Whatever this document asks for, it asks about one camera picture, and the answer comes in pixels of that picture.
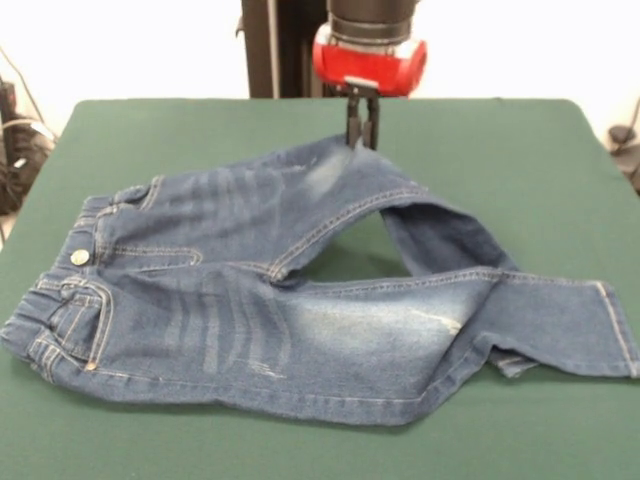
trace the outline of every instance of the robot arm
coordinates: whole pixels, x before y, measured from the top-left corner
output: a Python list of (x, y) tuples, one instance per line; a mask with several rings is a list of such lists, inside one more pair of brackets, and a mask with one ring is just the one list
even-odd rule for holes
[[(348, 94), (347, 143), (377, 147), (379, 96), (408, 96), (420, 83), (427, 49), (411, 37), (416, 0), (328, 0), (328, 22), (318, 30), (313, 64), (318, 76)], [(369, 118), (361, 124), (358, 104)]]

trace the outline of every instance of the red robot part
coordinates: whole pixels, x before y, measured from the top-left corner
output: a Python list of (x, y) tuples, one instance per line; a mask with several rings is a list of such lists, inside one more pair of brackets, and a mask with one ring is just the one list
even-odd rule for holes
[(373, 88), (382, 96), (406, 97), (416, 89), (427, 63), (424, 41), (409, 40), (389, 54), (371, 53), (332, 45), (325, 35), (316, 37), (313, 65), (328, 84)]

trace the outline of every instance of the black cylinder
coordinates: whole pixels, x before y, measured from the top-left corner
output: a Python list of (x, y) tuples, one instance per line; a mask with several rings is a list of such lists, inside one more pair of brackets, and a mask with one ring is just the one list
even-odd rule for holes
[(327, 0), (329, 13), (356, 23), (401, 23), (411, 20), (416, 0)]
[(393, 45), (409, 38), (416, 0), (327, 0), (331, 30), (346, 42)]

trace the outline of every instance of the seam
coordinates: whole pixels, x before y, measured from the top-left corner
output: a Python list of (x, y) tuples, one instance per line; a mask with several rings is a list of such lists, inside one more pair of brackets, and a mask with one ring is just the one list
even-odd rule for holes
[(634, 362), (631, 360), (629, 345), (627, 345), (627, 342), (624, 340), (624, 337), (622, 336), (619, 319), (618, 319), (618, 316), (616, 315), (615, 310), (613, 309), (613, 305), (611, 305), (611, 300), (609, 299), (609, 295), (607, 295), (607, 291), (602, 285), (602, 282), (597, 282), (596, 286), (607, 307), (607, 312), (609, 313), (609, 319), (611, 320), (613, 331), (615, 332), (616, 337), (618, 338), (618, 343), (620, 343), (620, 346), (622, 347), (622, 354), (624, 355), (624, 358), (627, 361), (627, 364), (629, 365), (629, 370), (631, 370), (631, 375), (633, 375), (634, 377), (637, 377), (638, 371), (636, 370), (636, 366)]
[(550, 284), (561, 285), (567, 287), (584, 287), (594, 285), (593, 281), (571, 280), (553, 277), (542, 277), (528, 274), (517, 274), (513, 272), (505, 272), (502, 270), (482, 269), (456, 274), (442, 274), (440, 276), (431, 276), (428, 279), (416, 280), (397, 280), (394, 282), (378, 283), (375, 285), (367, 285), (362, 287), (336, 287), (336, 288), (320, 288), (310, 292), (302, 292), (301, 295), (353, 295), (371, 291), (393, 291), (405, 288), (418, 288), (424, 286), (438, 286), (457, 283), (459, 281), (468, 280), (487, 280), (498, 281), (506, 280), (512, 284), (524, 283), (530, 285)]
[(309, 234), (307, 234), (304, 238), (302, 238), (302, 240), (300, 240), (293, 247), (291, 247), (284, 254), (282, 254), (273, 263), (273, 266), (271, 267), (271, 270), (270, 270), (270, 276), (274, 279), (278, 279), (282, 273), (281, 272), (282, 268), (287, 262), (295, 258), (299, 253), (301, 253), (303, 250), (305, 250), (306, 248), (311, 246), (313, 243), (315, 243), (318, 239), (320, 239), (324, 234), (334, 229), (335, 227), (339, 226), (343, 222), (350, 220), (351, 218), (357, 216), (362, 211), (368, 209), (369, 207), (375, 205), (378, 202), (385, 202), (388, 200), (392, 200), (392, 199), (395, 200), (403, 197), (425, 198), (425, 192), (422, 189), (393, 190), (391, 192), (386, 192), (379, 195), (375, 195), (373, 197), (369, 197), (366, 200), (363, 200), (359, 203), (356, 203), (355, 205), (352, 205), (346, 208), (335, 217), (327, 220), (326, 222), (321, 224), (319, 227), (313, 229)]
[(92, 223), (95, 223), (95, 218), (80, 218), (76, 221), (76, 223), (73, 224), (73, 227), (85, 227), (87, 225), (91, 225)]
[(53, 362), (55, 362), (56, 359), (60, 356), (60, 350), (54, 346), (51, 346), (51, 349), (53, 350), (53, 354), (49, 358), (49, 361), (46, 362), (45, 369), (47, 372), (47, 376), (49, 377), (49, 382), (54, 383), (53, 382)]
[[(62, 339), (60, 338), (60, 335), (58, 335), (55, 332), (51, 332), (53, 335), (53, 338), (55, 338), (58, 343), (62, 344)], [(66, 351), (69, 353), (69, 355), (72, 355), (76, 358), (79, 358), (81, 360), (84, 360), (85, 362), (89, 360), (89, 356), (85, 353), (85, 350), (82, 349), (82, 347), (72, 347), (72, 346), (65, 346), (64, 347), (66, 349)]]
[(202, 254), (193, 248), (154, 248), (154, 247), (111, 247), (101, 246), (101, 252), (104, 253), (117, 253), (121, 255), (140, 255), (140, 256), (178, 256), (188, 255), (192, 257), (190, 265), (197, 265), (202, 262)]
[(73, 332), (73, 329), (76, 327), (76, 324), (78, 323), (78, 319), (80, 318), (80, 316), (84, 313), (84, 311), (87, 309), (87, 305), (83, 306), (78, 313), (76, 314), (75, 318), (73, 319), (73, 322), (71, 322), (71, 326), (69, 327), (69, 330), (67, 330), (67, 334), (64, 336), (64, 338), (62, 339), (62, 341), (60, 342), (60, 344), (66, 348), (66, 342), (67, 339), (69, 338), (69, 335), (71, 335), (71, 332)]
[(95, 297), (84, 294), (77, 294), (73, 300), (69, 302), (71, 305), (76, 305), (78, 307), (100, 307), (101, 303)]
[(151, 206), (156, 200), (156, 197), (158, 196), (160, 183), (162, 183), (163, 179), (164, 179), (164, 175), (158, 175), (157, 177), (154, 177), (153, 180), (151, 180), (149, 193), (147, 194), (146, 198), (142, 202), (142, 205), (140, 205), (140, 211), (146, 211), (146, 210), (149, 210), (149, 208), (151, 208)]
[[(451, 374), (451, 372), (453, 370), (455, 370), (456, 368), (458, 368), (458, 366), (463, 363), (467, 357), (469, 356), (470, 353), (473, 352), (476, 343), (481, 340), (482, 338), (486, 337), (488, 334), (483, 333), (480, 334), (477, 338), (476, 341), (474, 343), (472, 343), (469, 348), (466, 350), (466, 352), (464, 353), (464, 355), (460, 358), (460, 360), (458, 360), (454, 365), (451, 366), (451, 368), (449, 368), (446, 373), (442, 374), (442, 376), (440, 376), (440, 378), (438, 378), (438, 380), (436, 380), (434, 383), (432, 383), (431, 385), (429, 385), (420, 395), (416, 396), (416, 397), (412, 397), (412, 398), (363, 398), (363, 397), (336, 397), (336, 396), (332, 396), (332, 395), (314, 395), (314, 394), (298, 394), (298, 393), (291, 393), (291, 392), (274, 392), (273, 390), (270, 389), (262, 389), (262, 388), (246, 388), (246, 387), (241, 387), (244, 388), (245, 390), (251, 390), (251, 391), (259, 391), (259, 392), (267, 392), (267, 393), (280, 393), (283, 395), (287, 395), (287, 396), (303, 396), (303, 397), (310, 397), (310, 398), (323, 398), (323, 399), (334, 399), (334, 400), (359, 400), (359, 401), (371, 401), (371, 402), (398, 402), (398, 403), (410, 403), (410, 402), (416, 402), (416, 401), (420, 401), (422, 400), (433, 388), (436, 388), (440, 383), (442, 383), (443, 381), (445, 381)], [(50, 345), (46, 340), (36, 340), (36, 342), (39, 343), (44, 343), (46, 345)], [(71, 361), (74, 365), (77, 366), (77, 368), (84, 370), (79, 364), (78, 362), (73, 359), (72, 357), (69, 357), (68, 354), (66, 354), (66, 352), (61, 352), (62, 356), (64, 356), (65, 358), (67, 358), (69, 361)], [(602, 362), (597, 362), (597, 363), (589, 363), (589, 362), (570, 362), (572, 365), (579, 365), (579, 366), (590, 366), (590, 365), (598, 365), (598, 366), (620, 366), (620, 365), (624, 365), (627, 366), (627, 362), (606, 362), (606, 363), (602, 363)], [(209, 384), (209, 383), (193, 383), (193, 382), (185, 382), (185, 381), (181, 381), (181, 380), (171, 380), (171, 379), (163, 379), (161, 377), (147, 377), (144, 375), (138, 375), (138, 374), (130, 374), (130, 373), (124, 373), (124, 372), (117, 372), (117, 371), (113, 371), (113, 370), (106, 370), (106, 369), (97, 369), (97, 370), (93, 370), (91, 372), (88, 372), (92, 375), (107, 375), (107, 376), (114, 376), (114, 377), (121, 377), (121, 378), (138, 378), (140, 380), (148, 380), (151, 382), (162, 382), (162, 383), (170, 383), (170, 384), (174, 384), (174, 385), (185, 385), (185, 386), (190, 386), (190, 387), (209, 387), (209, 388), (216, 388), (216, 387), (227, 387), (227, 385), (220, 385), (220, 384)]]
[[(105, 288), (102, 285), (100, 286), (96, 285), (94, 289), (98, 291), (98, 294), (101, 297), (103, 297), (102, 298), (103, 308), (100, 310), (100, 312), (102, 313), (104, 311), (104, 308), (107, 308), (107, 307), (109, 308), (109, 319), (107, 320), (107, 323), (104, 326), (104, 329), (101, 329), (100, 325), (98, 326), (98, 331), (96, 332), (96, 338), (91, 349), (91, 354), (89, 355), (89, 358), (90, 359), (93, 358), (94, 363), (98, 365), (100, 362), (100, 356), (102, 355), (102, 351), (104, 350), (104, 346), (107, 343), (107, 339), (109, 338), (109, 331), (111, 330), (111, 322), (113, 320), (114, 302), (113, 302), (113, 296), (111, 295), (111, 292), (109, 291), (108, 288)], [(99, 290), (101, 289), (107, 292), (107, 295), (109, 295), (108, 304), (107, 304), (107, 299), (103, 296), (104, 294), (99, 292)], [(104, 334), (102, 334), (102, 338), (100, 338), (100, 333), (101, 333), (100, 330), (104, 330)], [(94, 357), (94, 350), (96, 349), (96, 347), (98, 348), (98, 352)]]
[(227, 265), (230, 265), (232, 267), (240, 267), (240, 268), (246, 268), (248, 270), (253, 270), (259, 273), (269, 273), (269, 265), (263, 265), (261, 263), (255, 263), (255, 262), (229, 262)]
[(40, 280), (36, 285), (37, 289), (59, 290), (62, 288), (61, 282), (52, 282), (51, 280)]
[(64, 282), (60, 284), (62, 288), (66, 286), (84, 287), (86, 285), (87, 285), (87, 280), (77, 275), (66, 278)]
[(37, 344), (42, 343), (44, 345), (51, 345), (49, 342), (45, 341), (44, 337), (46, 336), (47, 336), (47, 331), (43, 330), (42, 333), (36, 337), (33, 343), (29, 345), (29, 350), (27, 353), (31, 358), (33, 358), (35, 355), (35, 348)]
[(104, 241), (102, 240), (103, 227), (102, 219), (96, 216), (96, 223), (93, 225), (93, 263), (95, 265), (100, 265), (102, 263), (102, 246), (104, 245)]
[(51, 377), (49, 376), (49, 369), (48, 369), (48, 360), (49, 360), (49, 356), (53, 355), (55, 353), (55, 348), (53, 345), (51, 344), (47, 344), (47, 351), (44, 354), (44, 357), (42, 357), (41, 360), (41, 365), (42, 365), (42, 373), (44, 374), (44, 377), (47, 379), (47, 381), (49, 381), (50, 383), (53, 383), (51, 381)]
[(118, 205), (108, 205), (96, 214), (96, 223), (107, 215), (113, 215), (118, 211)]

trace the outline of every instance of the front pocket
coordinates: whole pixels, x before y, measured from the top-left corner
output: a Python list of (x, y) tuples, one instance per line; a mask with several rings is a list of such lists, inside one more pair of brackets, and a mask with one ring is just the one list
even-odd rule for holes
[(61, 296), (64, 303), (51, 320), (51, 331), (66, 354), (93, 369), (104, 343), (104, 297), (93, 288), (69, 285), (62, 287)]

